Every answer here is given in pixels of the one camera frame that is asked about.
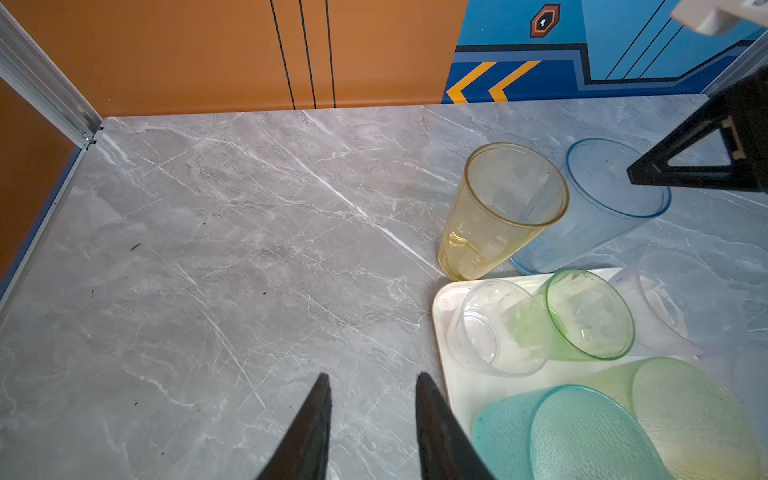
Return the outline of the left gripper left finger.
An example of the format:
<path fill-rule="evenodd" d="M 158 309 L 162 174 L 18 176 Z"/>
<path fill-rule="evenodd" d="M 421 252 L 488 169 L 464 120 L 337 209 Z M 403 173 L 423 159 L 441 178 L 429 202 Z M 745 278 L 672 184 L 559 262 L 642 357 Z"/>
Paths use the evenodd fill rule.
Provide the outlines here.
<path fill-rule="evenodd" d="M 331 414 L 330 379 L 321 373 L 257 479 L 325 479 Z"/>

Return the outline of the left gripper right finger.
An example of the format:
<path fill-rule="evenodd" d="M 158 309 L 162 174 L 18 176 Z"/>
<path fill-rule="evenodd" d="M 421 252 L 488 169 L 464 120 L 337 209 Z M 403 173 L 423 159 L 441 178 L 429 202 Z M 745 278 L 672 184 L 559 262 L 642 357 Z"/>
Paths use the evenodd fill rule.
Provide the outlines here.
<path fill-rule="evenodd" d="M 494 479 L 427 372 L 417 377 L 415 418 L 422 479 Z"/>

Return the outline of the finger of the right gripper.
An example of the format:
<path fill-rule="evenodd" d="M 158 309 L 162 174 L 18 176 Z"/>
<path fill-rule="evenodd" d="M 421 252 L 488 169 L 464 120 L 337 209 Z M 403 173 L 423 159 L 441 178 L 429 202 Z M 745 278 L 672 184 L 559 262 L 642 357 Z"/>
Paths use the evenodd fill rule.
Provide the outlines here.
<path fill-rule="evenodd" d="M 627 174 L 630 182 L 635 185 L 767 192 L 767 177 L 756 174 L 749 165 L 633 165 L 627 169 Z"/>
<path fill-rule="evenodd" d="M 719 131 L 727 165 L 672 166 L 670 161 Z M 767 172 L 767 68 L 726 87 L 635 162 L 637 174 L 765 174 Z"/>

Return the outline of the teal textured tumbler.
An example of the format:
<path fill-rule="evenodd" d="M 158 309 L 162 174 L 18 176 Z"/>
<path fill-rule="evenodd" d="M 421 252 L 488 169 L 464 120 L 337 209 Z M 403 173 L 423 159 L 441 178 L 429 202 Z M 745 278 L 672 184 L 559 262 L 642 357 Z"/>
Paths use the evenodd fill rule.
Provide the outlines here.
<path fill-rule="evenodd" d="M 518 394 L 475 418 L 473 446 L 498 479 L 670 479 L 638 421 L 581 385 Z"/>

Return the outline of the light blue clear tumbler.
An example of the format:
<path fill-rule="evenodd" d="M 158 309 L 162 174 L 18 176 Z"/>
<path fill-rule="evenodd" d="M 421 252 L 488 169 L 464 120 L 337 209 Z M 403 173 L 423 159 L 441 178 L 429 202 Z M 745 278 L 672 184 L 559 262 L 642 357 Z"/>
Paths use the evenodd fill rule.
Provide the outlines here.
<path fill-rule="evenodd" d="M 667 211 L 671 190 L 634 185 L 628 167 L 640 153 L 620 142 L 587 138 L 572 144 L 561 167 L 570 202 L 565 215 L 511 257 L 526 275 L 552 273 Z"/>

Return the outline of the clear stemmed glass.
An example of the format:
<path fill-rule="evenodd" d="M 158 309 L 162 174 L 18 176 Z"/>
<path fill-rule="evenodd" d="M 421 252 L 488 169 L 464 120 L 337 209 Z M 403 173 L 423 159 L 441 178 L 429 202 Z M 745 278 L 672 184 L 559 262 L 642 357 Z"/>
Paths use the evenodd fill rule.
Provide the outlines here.
<path fill-rule="evenodd" d="M 706 264 L 650 250 L 609 280 L 635 322 L 634 355 L 709 355 L 747 340 L 743 307 Z"/>

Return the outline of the small clear faceted glass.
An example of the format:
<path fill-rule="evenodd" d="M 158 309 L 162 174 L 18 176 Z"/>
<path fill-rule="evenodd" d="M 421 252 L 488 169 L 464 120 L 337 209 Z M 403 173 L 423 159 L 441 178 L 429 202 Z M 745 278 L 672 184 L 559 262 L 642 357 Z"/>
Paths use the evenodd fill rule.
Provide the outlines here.
<path fill-rule="evenodd" d="M 447 329 L 454 359 L 465 369 L 527 377 L 551 357 L 554 334 L 540 301 L 510 280 L 473 286 Z"/>

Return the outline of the small green faceted glass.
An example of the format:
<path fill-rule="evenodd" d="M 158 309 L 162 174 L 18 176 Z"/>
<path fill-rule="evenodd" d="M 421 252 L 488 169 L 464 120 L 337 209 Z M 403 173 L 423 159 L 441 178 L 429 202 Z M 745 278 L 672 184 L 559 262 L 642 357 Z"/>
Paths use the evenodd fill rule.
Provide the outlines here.
<path fill-rule="evenodd" d="M 531 296 L 503 313 L 499 353 L 512 362 L 539 366 L 548 361 L 618 360 L 635 343 L 630 309 L 607 280 L 580 269 L 515 284 Z"/>

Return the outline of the amber tall tumbler back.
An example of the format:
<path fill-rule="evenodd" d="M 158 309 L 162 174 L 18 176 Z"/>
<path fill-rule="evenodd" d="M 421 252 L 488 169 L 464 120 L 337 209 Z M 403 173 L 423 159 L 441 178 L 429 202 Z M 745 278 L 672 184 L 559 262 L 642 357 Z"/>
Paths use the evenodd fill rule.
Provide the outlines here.
<path fill-rule="evenodd" d="M 467 159 L 437 259 L 454 281 L 479 279 L 559 221 L 569 190 L 558 167 L 527 147 L 496 142 Z"/>

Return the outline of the light green dotted cup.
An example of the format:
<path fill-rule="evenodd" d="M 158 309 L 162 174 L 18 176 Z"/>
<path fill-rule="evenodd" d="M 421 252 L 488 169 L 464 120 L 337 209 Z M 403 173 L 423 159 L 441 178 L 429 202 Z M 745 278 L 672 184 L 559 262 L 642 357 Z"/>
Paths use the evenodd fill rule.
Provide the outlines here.
<path fill-rule="evenodd" d="M 579 381 L 611 397 L 644 429 L 677 479 L 758 479 L 754 430 L 736 401 L 682 360 L 653 357 Z"/>

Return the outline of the clear plastic cup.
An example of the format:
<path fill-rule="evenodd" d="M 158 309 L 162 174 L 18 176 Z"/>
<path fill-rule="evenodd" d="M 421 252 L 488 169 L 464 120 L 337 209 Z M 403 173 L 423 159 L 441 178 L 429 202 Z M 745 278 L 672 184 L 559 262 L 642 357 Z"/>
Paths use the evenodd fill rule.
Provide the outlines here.
<path fill-rule="evenodd" d="M 767 422 L 767 347 L 753 346 L 734 360 L 732 383 L 746 413 L 756 424 Z"/>

